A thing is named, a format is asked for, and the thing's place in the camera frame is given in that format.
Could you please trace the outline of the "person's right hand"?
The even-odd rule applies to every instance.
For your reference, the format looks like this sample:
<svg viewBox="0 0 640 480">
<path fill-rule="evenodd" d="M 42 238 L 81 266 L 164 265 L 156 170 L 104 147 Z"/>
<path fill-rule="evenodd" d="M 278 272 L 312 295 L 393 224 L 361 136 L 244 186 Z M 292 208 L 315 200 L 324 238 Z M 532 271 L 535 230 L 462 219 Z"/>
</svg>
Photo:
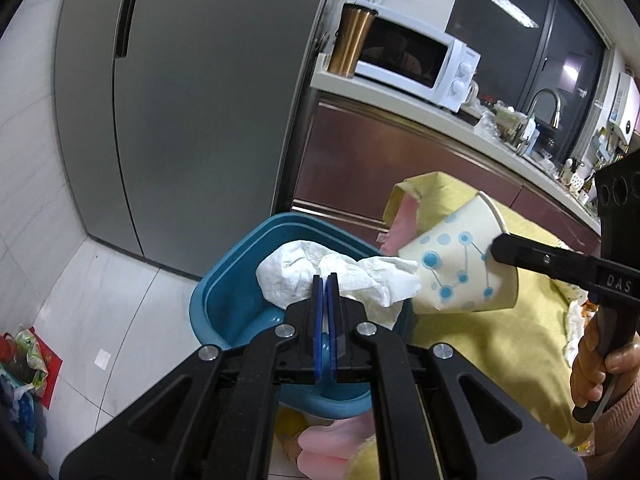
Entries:
<svg viewBox="0 0 640 480">
<path fill-rule="evenodd" d="M 601 399 L 607 374 L 617 376 L 615 388 L 608 399 L 609 408 L 631 389 L 639 374 L 638 334 L 634 334 L 629 344 L 605 358 L 598 351 L 599 342 L 598 316 L 595 315 L 579 341 L 578 355 L 570 374 L 570 394 L 574 404 L 580 408 Z"/>
</svg>

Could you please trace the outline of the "pink sleeve right forearm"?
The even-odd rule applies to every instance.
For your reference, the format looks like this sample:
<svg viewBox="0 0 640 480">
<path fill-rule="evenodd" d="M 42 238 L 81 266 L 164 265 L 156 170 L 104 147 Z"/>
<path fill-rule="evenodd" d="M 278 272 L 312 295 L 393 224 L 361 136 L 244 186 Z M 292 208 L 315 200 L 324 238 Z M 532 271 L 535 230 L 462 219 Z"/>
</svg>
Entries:
<svg viewBox="0 0 640 480">
<path fill-rule="evenodd" d="M 612 460 L 637 422 L 639 389 L 639 379 L 636 379 L 626 394 L 608 408 L 594 424 L 594 453 L 582 459 L 589 479 L 593 479 Z"/>
</svg>

